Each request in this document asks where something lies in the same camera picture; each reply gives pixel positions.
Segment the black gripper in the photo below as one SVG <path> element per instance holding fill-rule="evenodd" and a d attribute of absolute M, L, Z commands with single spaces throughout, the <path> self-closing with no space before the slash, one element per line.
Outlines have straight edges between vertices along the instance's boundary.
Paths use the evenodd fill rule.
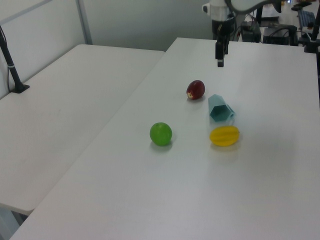
<path fill-rule="evenodd" d="M 227 20 L 212 20 L 212 32 L 216 37 L 215 59 L 218 67 L 224 67 L 224 54 L 228 54 L 230 36 L 236 27 L 234 17 Z"/>

